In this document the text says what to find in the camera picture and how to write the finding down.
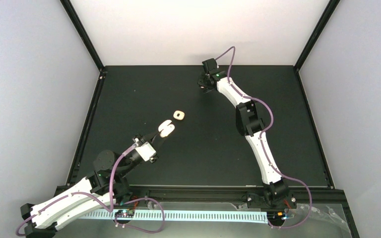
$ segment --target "black metal frame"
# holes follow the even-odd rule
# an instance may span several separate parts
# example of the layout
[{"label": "black metal frame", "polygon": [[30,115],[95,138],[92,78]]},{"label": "black metal frame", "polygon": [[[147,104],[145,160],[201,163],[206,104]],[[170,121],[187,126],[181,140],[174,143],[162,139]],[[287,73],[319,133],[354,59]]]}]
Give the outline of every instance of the black metal frame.
[{"label": "black metal frame", "polygon": [[[307,59],[310,51],[312,50],[315,42],[318,40],[319,35],[324,29],[326,23],[330,19],[332,13],[334,12],[336,6],[340,0],[330,0],[326,6],[322,16],[319,19],[313,33],[311,34],[308,42],[306,43],[302,53],[300,54],[299,59],[294,65],[294,73],[300,84],[300,88],[303,92],[304,100],[306,107],[309,112],[310,121],[312,127],[315,130],[315,136],[317,139],[317,145],[320,149],[321,157],[323,159],[323,164],[325,165],[324,173],[328,175],[328,188],[311,188],[312,199],[314,203],[335,203],[341,204],[347,219],[347,223],[350,227],[351,234],[353,238],[358,238],[359,234],[354,223],[353,216],[351,214],[350,207],[348,205],[346,196],[343,190],[334,189],[334,184],[332,177],[330,176],[329,167],[326,162],[325,155],[319,140],[318,132],[316,130],[315,122],[313,120],[309,103],[306,98],[305,91],[303,89],[303,84],[300,79],[299,71]],[[82,154],[84,151],[84,146],[87,141],[88,133],[91,128],[93,121],[94,113],[96,111],[97,103],[103,88],[104,80],[106,77],[106,72],[104,71],[104,65],[101,62],[94,46],[91,43],[78,15],[76,14],[72,3],[70,0],[61,0],[62,5],[64,6],[68,16],[72,20],[77,32],[79,33],[81,39],[83,40],[87,50],[89,51],[91,57],[93,58],[97,68],[100,71],[99,78],[97,80],[96,88],[94,90],[93,98],[91,100],[90,107],[88,109],[88,114],[85,119],[84,127],[81,132],[81,137],[78,143],[78,147],[75,152],[75,156],[69,171],[68,179],[66,185],[58,186],[56,194],[68,189],[70,185],[74,184],[76,181],[76,176],[79,171],[79,166],[81,163]],[[131,186],[132,192],[137,196],[150,196],[159,201],[172,201],[172,202],[242,202],[247,201],[247,194],[258,194],[259,198],[263,194],[262,187],[252,187],[252,188],[201,188],[201,187],[170,187],[170,186],[160,186],[160,187],[151,187],[151,186]],[[290,188],[290,196],[294,197],[298,203],[308,203],[309,197],[305,189],[303,188]],[[249,207],[261,208],[265,211],[281,211],[284,207],[277,206],[275,208],[268,207],[261,199],[253,199],[248,202]]]},{"label": "black metal frame", "polygon": [[297,72],[300,71],[300,69],[303,66],[303,63],[308,58],[310,51],[313,49],[313,46],[318,40],[319,35],[322,33],[323,29],[325,28],[326,24],[328,23],[329,19],[334,13],[334,10],[336,9],[336,6],[338,6],[339,1],[340,0],[330,0],[325,10],[323,11],[322,16],[320,16],[319,21],[316,24],[316,27],[314,28],[312,34],[310,35],[309,40],[306,43],[305,47],[303,48],[303,51],[300,54],[299,59],[294,65],[294,68],[296,69]]},{"label": "black metal frame", "polygon": [[85,47],[87,48],[88,52],[90,53],[91,57],[94,60],[94,63],[96,64],[99,71],[102,71],[104,69],[104,65],[100,60],[100,57],[97,54],[96,49],[93,46],[93,43],[91,43],[90,38],[88,37],[87,32],[85,31],[84,26],[82,25],[81,21],[79,20],[78,15],[76,14],[75,9],[73,8],[73,5],[70,0],[61,0],[61,3],[63,7],[65,8],[65,11],[68,13],[68,16],[71,18],[71,21],[73,25],[75,26],[76,31],[78,32],[79,36],[81,37],[81,40],[84,42]]}]

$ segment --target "gray wall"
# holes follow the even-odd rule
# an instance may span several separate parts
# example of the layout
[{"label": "gray wall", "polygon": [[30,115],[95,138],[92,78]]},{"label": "gray wall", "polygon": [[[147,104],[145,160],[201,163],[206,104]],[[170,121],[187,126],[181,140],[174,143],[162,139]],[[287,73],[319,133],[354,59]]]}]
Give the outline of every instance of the gray wall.
[{"label": "gray wall", "polygon": [[361,237],[381,237],[381,1],[341,1],[301,77]]},{"label": "gray wall", "polygon": [[97,76],[59,1],[0,1],[0,238],[65,182]]}]

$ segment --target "cable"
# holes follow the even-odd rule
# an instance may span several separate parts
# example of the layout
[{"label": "cable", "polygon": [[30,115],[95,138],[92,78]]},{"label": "cable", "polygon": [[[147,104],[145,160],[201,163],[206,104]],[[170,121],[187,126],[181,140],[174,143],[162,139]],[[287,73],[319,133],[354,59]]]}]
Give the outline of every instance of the cable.
[{"label": "cable", "polygon": [[[85,196],[88,196],[90,197],[91,199],[93,199],[94,201],[96,201],[98,204],[100,204],[106,211],[108,212],[113,212],[113,209],[114,209],[114,203],[113,203],[113,180],[115,178],[115,173],[116,173],[116,168],[118,167],[120,161],[125,157],[125,155],[129,154],[134,148],[136,147],[136,144],[133,144],[131,145],[129,148],[127,148],[120,156],[119,158],[116,160],[115,164],[113,165],[113,169],[112,169],[112,172],[111,172],[111,175],[110,175],[110,182],[109,182],[109,198],[110,198],[110,207],[107,207],[103,202],[101,202],[96,196],[90,194],[90,193],[87,193],[87,192],[73,192],[71,193],[71,195],[77,195],[77,194],[80,194],[80,195],[85,195]],[[16,229],[15,231],[15,234],[18,236],[18,237],[24,237],[25,234],[21,234],[19,232],[19,230],[21,229],[22,226],[24,226],[25,224],[27,224],[29,221],[31,221],[34,217],[36,217],[37,215],[40,215],[42,212],[44,212],[46,209],[48,209],[49,207],[53,206],[55,203],[65,199],[69,197],[69,195],[65,195],[65,196],[62,196],[58,199],[56,199],[55,201],[52,201],[51,203],[49,203],[48,205],[46,205],[45,207],[43,207],[41,210],[38,211],[38,214],[34,214],[30,217],[28,217],[27,219],[25,219]],[[141,228],[138,228],[138,227],[134,227],[134,226],[131,226],[131,225],[125,225],[126,227],[130,227],[130,228],[133,228],[133,229],[136,229],[136,230],[139,230],[139,231],[142,231],[142,232],[146,232],[146,233],[157,233],[157,232],[160,232],[163,230],[164,228],[164,223],[165,223],[165,216],[164,216],[164,210],[163,208],[161,207],[160,203],[157,202],[155,199],[152,199],[152,198],[149,198],[149,197],[146,197],[146,198],[139,198],[139,199],[135,199],[135,200],[132,200],[132,201],[129,201],[129,202],[126,202],[125,205],[127,204],[130,204],[130,203],[133,203],[133,202],[138,202],[138,201],[141,201],[141,200],[150,200],[150,201],[153,201],[155,202],[157,205],[160,206],[160,209],[161,209],[161,213],[163,215],[163,222],[161,224],[161,227],[156,230],[156,231],[148,231],[148,230],[144,230],[144,229],[141,229]]]},{"label": "cable", "polygon": [[18,236],[18,237],[24,237],[25,234],[20,234],[19,230],[21,229],[22,226],[24,226],[25,224],[27,224],[27,222],[31,221],[31,219],[35,218],[36,215],[33,215],[33,216],[30,216],[29,218],[25,219],[18,227],[17,227],[17,230],[15,231],[15,234]]},{"label": "cable", "polygon": [[[155,200],[153,198],[150,198],[150,197],[142,197],[142,198],[138,198],[138,199],[126,202],[125,205],[131,204],[131,203],[135,203],[135,202],[139,202],[139,201],[142,201],[142,200],[153,201],[153,202],[155,202],[160,207],[161,215],[162,215],[162,221],[161,221],[160,228],[155,230],[155,231],[149,231],[149,230],[145,230],[145,229],[142,229],[142,228],[139,228],[139,227],[136,227],[136,226],[132,226],[132,225],[128,225],[128,224],[122,224],[122,228],[129,227],[129,228],[132,228],[132,229],[135,229],[135,230],[138,230],[138,231],[141,231],[141,232],[149,233],[149,234],[154,234],[154,233],[158,233],[158,232],[162,231],[164,229],[164,225],[166,223],[166,215],[164,214],[163,207],[161,206],[161,204],[159,202],[157,202],[157,200]],[[119,225],[119,223],[118,223],[118,217],[119,217],[119,214],[116,215],[116,217],[115,217],[116,226]]]},{"label": "cable", "polygon": [[116,173],[116,168],[118,167],[119,163],[121,160],[129,154],[132,150],[135,149],[137,145],[134,143],[131,145],[129,148],[127,148],[116,160],[115,164],[113,165],[112,173],[110,174],[110,180],[109,180],[109,197],[110,197],[110,210],[108,212],[112,212],[114,208],[114,203],[113,203],[113,181],[115,180],[115,173]]},{"label": "cable", "polygon": [[[234,47],[234,46],[230,47],[228,50],[226,50],[226,52],[224,52],[223,54],[221,54],[219,57],[217,57],[217,58],[215,59],[215,60],[217,60],[217,59],[221,58],[223,55],[225,55],[225,54],[226,54],[227,52],[229,52],[231,49],[233,49],[233,55],[232,55],[232,59],[231,59],[231,61],[230,61],[229,68],[228,68],[228,70],[227,70],[227,80],[228,80],[229,83],[230,83],[230,70],[231,70],[231,66],[233,65],[233,59],[234,59],[234,54],[235,54],[235,52],[236,52],[236,47]],[[279,228],[279,229],[289,229],[289,228],[298,227],[298,226],[300,226],[301,224],[303,224],[303,223],[307,220],[307,218],[310,216],[310,214],[311,214],[311,212],[312,212],[312,194],[311,194],[311,192],[310,192],[310,189],[309,189],[309,187],[308,187],[303,181],[301,181],[300,179],[292,178],[292,177],[290,177],[290,176],[286,176],[286,175],[282,174],[277,168],[275,168],[275,167],[272,165],[271,160],[270,160],[269,157],[268,157],[268,154],[267,154],[267,152],[266,152],[266,150],[265,150],[265,146],[264,146],[263,141],[262,141],[262,135],[263,135],[267,130],[269,130],[269,129],[272,127],[272,124],[274,123],[274,115],[272,114],[272,110],[271,110],[271,108],[268,106],[268,104],[266,104],[266,103],[265,103],[264,101],[262,101],[261,99],[243,95],[241,92],[239,92],[239,91],[237,90],[236,87],[234,87],[233,84],[231,84],[231,87],[232,87],[232,88],[233,88],[233,89],[234,89],[240,96],[242,96],[243,98],[257,101],[257,102],[261,103],[262,105],[264,105],[264,107],[268,110],[268,112],[269,112],[269,116],[271,117],[271,122],[270,122],[269,125],[268,125],[267,127],[265,127],[265,129],[263,129],[263,130],[260,132],[260,134],[259,134],[260,144],[262,145],[262,149],[263,149],[263,152],[264,152],[264,154],[265,154],[265,156],[266,156],[266,159],[268,160],[268,163],[270,164],[271,168],[272,168],[275,172],[277,172],[277,174],[281,175],[283,178],[286,178],[286,179],[288,179],[288,180],[292,180],[292,181],[296,181],[296,182],[300,183],[301,185],[303,185],[303,186],[306,188],[306,190],[307,190],[307,192],[308,192],[308,194],[309,194],[309,212],[308,212],[308,214],[306,215],[306,217],[305,217],[301,222],[299,222],[299,223],[297,223],[297,224],[295,224],[295,225],[292,225],[292,226],[288,226],[288,227],[278,227],[278,226],[274,226],[274,225],[271,224],[271,222],[269,222],[269,221],[268,221],[268,224],[271,226],[271,228]]]},{"label": "cable", "polygon": [[[135,199],[138,199],[138,197],[137,197],[137,196],[133,196],[132,199],[135,200]],[[133,210],[135,210],[137,206],[138,206],[138,201],[136,201],[136,202],[133,204]]]},{"label": "cable", "polygon": [[234,47],[234,46],[230,47],[228,50],[226,50],[226,52],[222,53],[219,57],[215,58],[215,60],[218,60],[219,58],[223,57],[223,55],[227,54],[227,52],[229,52],[231,49],[233,49],[233,54],[231,56],[229,69],[227,70],[227,80],[229,81],[229,83],[230,83],[230,76],[229,75],[230,75],[231,65],[233,64],[233,60],[234,60],[234,54],[236,53],[236,47]]},{"label": "cable", "polygon": [[290,204],[287,202],[287,200],[284,199],[284,204],[287,205],[288,209],[291,209]]}]

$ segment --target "black table surface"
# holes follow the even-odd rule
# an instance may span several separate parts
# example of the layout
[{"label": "black table surface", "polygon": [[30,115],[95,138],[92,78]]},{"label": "black table surface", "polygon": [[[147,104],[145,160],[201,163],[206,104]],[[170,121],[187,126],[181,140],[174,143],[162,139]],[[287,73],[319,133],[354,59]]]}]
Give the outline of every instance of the black table surface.
[{"label": "black table surface", "polygon": [[[136,134],[176,126],[156,163],[143,163],[128,176],[131,185],[262,186],[250,145],[235,126],[235,108],[213,90],[197,86],[202,66],[107,66],[107,76],[81,159],[78,180],[106,149],[123,152]],[[284,174],[309,186],[327,186],[324,164],[308,109],[292,66],[233,66],[231,77],[274,113],[268,144]],[[173,112],[185,119],[173,119]],[[270,122],[264,111],[264,121]],[[300,184],[288,181],[290,186]]]}]

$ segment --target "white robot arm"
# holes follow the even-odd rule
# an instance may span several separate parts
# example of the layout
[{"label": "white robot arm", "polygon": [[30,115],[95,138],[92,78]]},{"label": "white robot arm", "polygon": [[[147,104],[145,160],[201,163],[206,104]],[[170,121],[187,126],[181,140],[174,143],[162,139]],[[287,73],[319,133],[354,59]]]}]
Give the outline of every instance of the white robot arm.
[{"label": "white robot arm", "polygon": [[94,161],[93,172],[52,199],[37,205],[27,203],[21,206],[24,219],[21,226],[27,226],[25,234],[17,231],[17,235],[51,238],[67,224],[91,211],[108,205],[113,209],[116,202],[129,201],[131,192],[125,176],[139,164],[146,161],[154,163],[158,159],[157,150],[175,129],[171,122],[163,122],[153,133],[134,137],[134,144],[122,156],[109,150],[102,151]]},{"label": "white robot arm", "polygon": [[282,200],[288,195],[289,189],[283,181],[282,176],[272,167],[278,167],[266,141],[266,134],[262,132],[265,125],[262,121],[261,105],[251,100],[233,81],[227,77],[226,72],[221,71],[215,59],[208,59],[202,62],[204,72],[198,80],[198,85],[209,92],[217,90],[233,104],[236,108],[236,127],[240,135],[249,142],[257,163],[259,165],[262,182],[265,186],[264,198],[269,204]]}]

